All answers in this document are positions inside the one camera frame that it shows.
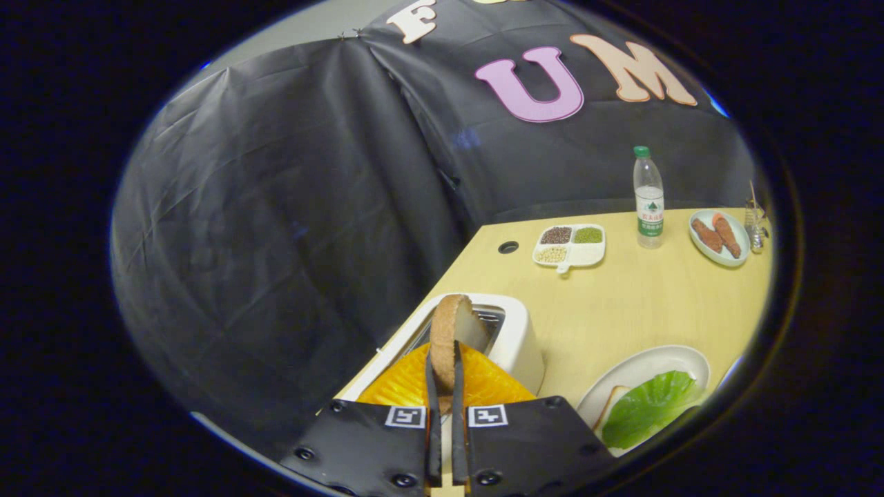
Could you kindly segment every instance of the black backdrop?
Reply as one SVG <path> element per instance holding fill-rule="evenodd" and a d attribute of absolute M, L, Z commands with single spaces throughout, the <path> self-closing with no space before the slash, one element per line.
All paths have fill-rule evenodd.
<path fill-rule="evenodd" d="M 618 3 L 709 63 L 728 84 L 725 102 L 755 111 L 796 175 L 812 236 L 798 317 L 771 374 L 714 439 L 632 491 L 868 493 L 880 459 L 869 403 L 880 339 L 863 280 L 875 269 L 866 223 L 879 185 L 867 172 L 876 151 L 862 146 L 874 70 L 864 50 L 875 43 L 863 19 L 874 9 L 682 4 Z M 16 93 L 4 383 L 12 482 L 25 494 L 261 493 L 254 468 L 183 417 L 139 363 L 117 318 L 106 233 L 144 119 L 183 75 L 291 7 L 5 6 Z M 829 236 L 833 226 L 850 235 Z"/>
<path fill-rule="evenodd" d="M 648 41 L 545 0 L 436 10 L 412 45 L 385 14 L 358 37 L 207 76 L 158 112 L 122 175 L 111 272 L 135 344 L 187 409 L 270 459 L 479 226 L 629 210 L 635 143 L 657 158 L 669 208 L 742 206 L 752 179 L 767 190 L 735 123 Z M 696 105 L 623 102 L 575 33 L 653 49 Z M 583 107 L 529 123 L 473 73 L 544 44 Z M 558 92 L 536 67 L 519 74 L 541 100 Z"/>

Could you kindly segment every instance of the screw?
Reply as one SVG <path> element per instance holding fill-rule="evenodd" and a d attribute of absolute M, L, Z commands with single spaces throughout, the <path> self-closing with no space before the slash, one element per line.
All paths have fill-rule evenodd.
<path fill-rule="evenodd" d="M 409 488 L 417 485 L 417 478 L 409 475 L 396 475 L 392 478 L 392 482 L 399 488 Z"/>
<path fill-rule="evenodd" d="M 313 454 L 313 451 L 306 447 L 298 447 L 294 450 L 294 455 L 298 457 L 298 459 L 302 459 L 303 461 L 309 461 L 313 459 L 316 455 Z"/>
<path fill-rule="evenodd" d="M 580 447 L 580 455 L 593 455 L 598 452 L 598 446 L 595 444 L 586 444 Z"/>
<path fill-rule="evenodd" d="M 482 471 L 476 476 L 481 486 L 492 486 L 500 483 L 500 475 L 493 471 Z"/>
<path fill-rule="evenodd" d="M 345 486 L 333 486 L 332 490 L 337 490 L 341 493 L 346 493 L 347 495 L 356 495 L 356 493 Z"/>

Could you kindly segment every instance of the table hole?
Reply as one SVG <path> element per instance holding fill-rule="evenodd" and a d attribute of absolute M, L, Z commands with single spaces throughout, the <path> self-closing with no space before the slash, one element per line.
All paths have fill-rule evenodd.
<path fill-rule="evenodd" d="M 501 243 L 498 247 L 498 252 L 501 254 L 512 254 L 519 248 L 519 242 L 517 241 L 507 241 Z"/>

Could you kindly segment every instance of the soybean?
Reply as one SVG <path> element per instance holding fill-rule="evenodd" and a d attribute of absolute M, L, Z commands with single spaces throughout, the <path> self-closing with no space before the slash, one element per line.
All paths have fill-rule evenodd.
<path fill-rule="evenodd" d="M 567 252 L 564 246 L 544 248 L 537 252 L 537 260 L 542 263 L 560 263 L 565 260 Z"/>

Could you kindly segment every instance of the letter m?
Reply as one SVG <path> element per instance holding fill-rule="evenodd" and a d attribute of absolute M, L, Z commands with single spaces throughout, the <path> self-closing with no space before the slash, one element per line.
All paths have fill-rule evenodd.
<path fill-rule="evenodd" d="M 647 90 L 636 84 L 638 79 L 660 100 L 666 98 L 663 94 L 665 85 L 666 95 L 669 95 L 669 98 L 684 105 L 697 105 L 697 99 L 688 93 L 688 90 L 653 52 L 642 45 L 626 42 L 626 46 L 632 51 L 630 56 L 611 43 L 590 34 L 575 34 L 571 36 L 571 41 L 589 49 L 608 68 L 620 85 L 617 88 L 617 96 L 621 100 L 645 102 L 651 99 Z"/>

